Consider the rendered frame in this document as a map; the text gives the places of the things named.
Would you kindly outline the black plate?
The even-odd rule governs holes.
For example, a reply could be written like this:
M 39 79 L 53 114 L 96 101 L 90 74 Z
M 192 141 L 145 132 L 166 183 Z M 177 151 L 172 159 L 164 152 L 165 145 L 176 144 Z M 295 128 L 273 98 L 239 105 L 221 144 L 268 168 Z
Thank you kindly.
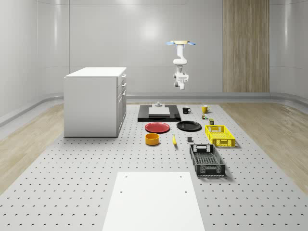
M 202 129 L 202 126 L 194 121 L 181 121 L 177 123 L 177 128 L 183 131 L 194 132 Z

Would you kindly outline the red plate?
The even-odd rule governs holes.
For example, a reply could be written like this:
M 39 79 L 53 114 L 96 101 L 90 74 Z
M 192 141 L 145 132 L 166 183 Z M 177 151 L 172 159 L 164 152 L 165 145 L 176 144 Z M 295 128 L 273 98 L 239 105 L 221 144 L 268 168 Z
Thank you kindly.
M 153 122 L 146 124 L 145 129 L 150 133 L 165 133 L 170 130 L 170 126 L 162 122 Z

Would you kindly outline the yellow bowl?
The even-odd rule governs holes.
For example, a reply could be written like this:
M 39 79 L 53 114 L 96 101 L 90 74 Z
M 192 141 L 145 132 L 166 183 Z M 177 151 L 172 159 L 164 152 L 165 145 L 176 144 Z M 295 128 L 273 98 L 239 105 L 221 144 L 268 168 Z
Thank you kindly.
M 159 135 L 157 133 L 148 133 L 145 135 L 147 145 L 155 146 L 159 144 Z

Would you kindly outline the yellow basket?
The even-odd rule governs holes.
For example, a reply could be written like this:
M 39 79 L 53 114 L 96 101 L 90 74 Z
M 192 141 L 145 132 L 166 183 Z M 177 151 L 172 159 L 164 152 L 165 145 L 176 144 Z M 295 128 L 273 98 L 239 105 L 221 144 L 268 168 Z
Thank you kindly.
M 234 147 L 235 137 L 225 125 L 206 125 L 205 134 L 216 147 Z

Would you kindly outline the white cabinet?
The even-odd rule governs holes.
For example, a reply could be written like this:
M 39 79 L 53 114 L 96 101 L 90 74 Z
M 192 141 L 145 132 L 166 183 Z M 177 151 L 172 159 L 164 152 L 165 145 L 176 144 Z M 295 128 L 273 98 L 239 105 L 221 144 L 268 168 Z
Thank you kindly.
M 124 67 L 85 67 L 64 77 L 64 136 L 117 137 L 126 116 Z

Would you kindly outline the dark grey basket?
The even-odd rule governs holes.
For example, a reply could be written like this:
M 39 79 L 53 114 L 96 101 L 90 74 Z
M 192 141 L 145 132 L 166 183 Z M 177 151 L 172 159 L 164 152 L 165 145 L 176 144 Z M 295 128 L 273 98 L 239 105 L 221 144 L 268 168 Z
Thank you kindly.
M 223 176 L 225 163 L 212 144 L 191 144 L 190 155 L 198 176 Z

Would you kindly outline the white board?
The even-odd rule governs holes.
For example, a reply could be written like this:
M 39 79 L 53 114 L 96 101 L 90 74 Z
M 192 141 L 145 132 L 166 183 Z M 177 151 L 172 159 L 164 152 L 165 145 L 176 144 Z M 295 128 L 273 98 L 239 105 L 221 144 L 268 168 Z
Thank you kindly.
M 103 231 L 205 231 L 189 172 L 118 172 Z

